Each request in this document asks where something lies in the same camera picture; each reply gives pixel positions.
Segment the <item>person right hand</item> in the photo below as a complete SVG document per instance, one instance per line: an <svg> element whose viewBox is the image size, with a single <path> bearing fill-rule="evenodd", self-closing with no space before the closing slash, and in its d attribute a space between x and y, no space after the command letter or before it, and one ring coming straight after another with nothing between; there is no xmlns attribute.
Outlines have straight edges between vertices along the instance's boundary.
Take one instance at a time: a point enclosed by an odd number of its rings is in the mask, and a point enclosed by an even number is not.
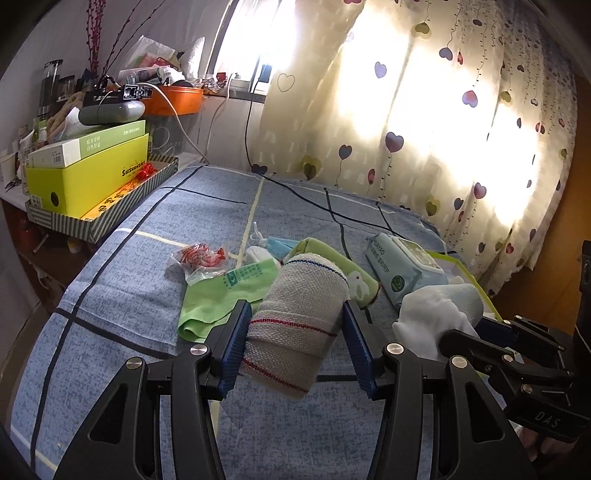
<svg viewBox="0 0 591 480"><path fill-rule="evenodd" d="M535 461L543 455L566 455L576 445L576 442L564 443L550 437L545 437L525 427L520 429L518 436L531 461Z"/></svg>

